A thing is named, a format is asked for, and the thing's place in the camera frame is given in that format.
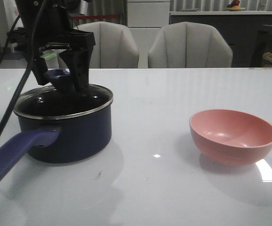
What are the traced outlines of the black gripper one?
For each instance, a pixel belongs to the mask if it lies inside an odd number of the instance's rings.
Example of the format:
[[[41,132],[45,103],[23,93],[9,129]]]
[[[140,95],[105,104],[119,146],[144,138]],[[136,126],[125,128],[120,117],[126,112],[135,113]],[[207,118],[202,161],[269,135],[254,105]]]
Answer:
[[[58,45],[60,49],[69,49],[59,54],[70,71],[76,91],[82,91],[89,85],[89,66],[95,38],[92,32],[74,29],[70,12],[79,8],[80,0],[16,0],[19,19],[23,28],[8,32],[9,42],[17,43],[18,51],[29,53],[34,48],[35,58],[26,56],[28,72],[32,71],[38,85],[46,85],[48,71],[40,52],[49,49],[49,45]]]

